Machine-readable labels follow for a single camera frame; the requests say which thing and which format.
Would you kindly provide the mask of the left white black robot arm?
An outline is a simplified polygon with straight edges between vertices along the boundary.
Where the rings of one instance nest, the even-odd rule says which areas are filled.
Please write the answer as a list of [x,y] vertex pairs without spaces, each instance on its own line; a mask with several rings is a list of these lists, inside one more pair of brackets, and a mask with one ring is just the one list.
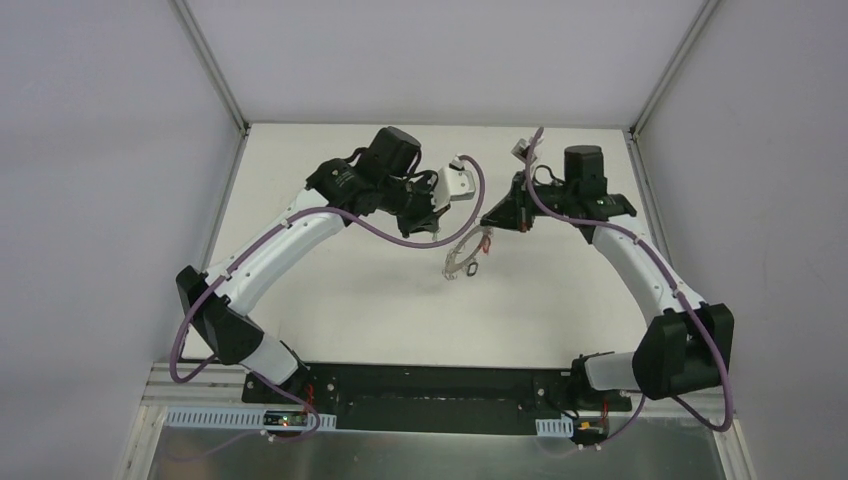
[[307,253],[352,223],[366,227],[365,217],[374,212],[396,219],[400,234],[390,240],[397,245],[412,248],[412,234],[438,232],[452,202],[474,197],[478,188],[461,160],[420,170],[421,155],[414,137],[383,127],[369,145],[321,163],[284,212],[232,255],[204,271],[181,270],[176,283],[185,318],[171,351],[171,379],[186,383],[196,375],[178,371],[187,335],[195,330],[211,361],[240,365],[266,379],[279,403],[297,402],[305,390],[298,357],[250,313]]

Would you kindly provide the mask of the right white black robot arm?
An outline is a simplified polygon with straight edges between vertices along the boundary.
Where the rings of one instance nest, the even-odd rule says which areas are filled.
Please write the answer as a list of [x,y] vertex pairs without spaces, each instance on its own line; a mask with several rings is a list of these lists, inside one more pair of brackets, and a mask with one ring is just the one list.
[[527,232],[536,218],[566,218],[612,265],[635,299],[647,329],[634,352],[578,359],[569,400],[595,408],[608,391],[651,400],[727,387],[735,320],[685,284],[647,236],[646,224],[622,194],[607,190],[604,156],[594,145],[564,151],[564,177],[542,184],[517,172],[507,195],[483,215],[485,227]]

